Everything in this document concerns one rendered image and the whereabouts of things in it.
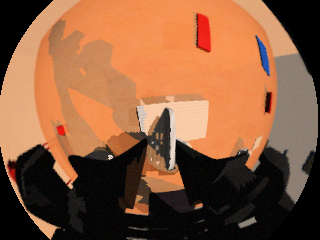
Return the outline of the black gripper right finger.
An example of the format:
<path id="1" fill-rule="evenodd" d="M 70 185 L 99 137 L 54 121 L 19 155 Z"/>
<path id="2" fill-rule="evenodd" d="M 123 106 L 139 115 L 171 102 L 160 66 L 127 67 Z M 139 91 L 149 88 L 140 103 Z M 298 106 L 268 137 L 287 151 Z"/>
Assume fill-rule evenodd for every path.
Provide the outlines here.
<path id="1" fill-rule="evenodd" d="M 223 159 L 212 159 L 176 139 L 175 161 L 179 165 L 177 168 L 183 180 L 184 191 L 187 193 L 188 205 L 201 204 L 201 197 L 207 195 L 209 189 L 215 187 L 224 173 L 245 165 L 248 159 L 248 153 L 225 157 L 225 159 L 224 157 Z"/>

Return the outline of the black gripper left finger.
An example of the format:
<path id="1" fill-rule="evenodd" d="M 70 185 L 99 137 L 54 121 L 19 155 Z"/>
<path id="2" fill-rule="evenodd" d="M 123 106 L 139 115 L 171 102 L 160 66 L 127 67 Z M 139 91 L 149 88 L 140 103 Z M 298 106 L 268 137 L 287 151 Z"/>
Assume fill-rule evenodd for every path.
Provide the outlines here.
<path id="1" fill-rule="evenodd" d="M 119 195 L 120 200 L 127 204 L 127 209 L 133 209 L 143 165 L 147 157 L 147 137 L 141 139 L 140 143 L 132 145 L 128 151 L 120 153 L 120 156 L 113 157 L 113 160 L 85 159 L 79 155 L 69 155 L 69 165 L 75 169 L 77 176 L 87 177 L 112 187 Z"/>

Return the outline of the blue flat rectangular plate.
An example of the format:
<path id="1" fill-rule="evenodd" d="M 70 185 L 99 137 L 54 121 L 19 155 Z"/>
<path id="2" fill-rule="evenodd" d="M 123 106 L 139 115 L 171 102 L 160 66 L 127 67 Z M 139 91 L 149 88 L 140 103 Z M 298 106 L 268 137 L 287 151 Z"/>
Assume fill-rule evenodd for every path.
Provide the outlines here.
<path id="1" fill-rule="evenodd" d="M 264 71 L 268 73 L 268 77 L 271 76 L 269 75 L 269 72 L 271 72 L 271 69 L 269 69 L 268 65 L 268 56 L 267 56 L 267 47 L 265 47 L 265 45 L 263 45 L 263 43 L 261 43 L 261 41 L 259 40 L 259 37 L 255 36 L 257 39 L 257 43 L 259 43 L 259 45 L 257 45 L 257 47 L 259 47 L 259 52 L 261 53 L 260 57 L 261 57 L 261 64 L 263 64 L 263 68 Z"/>

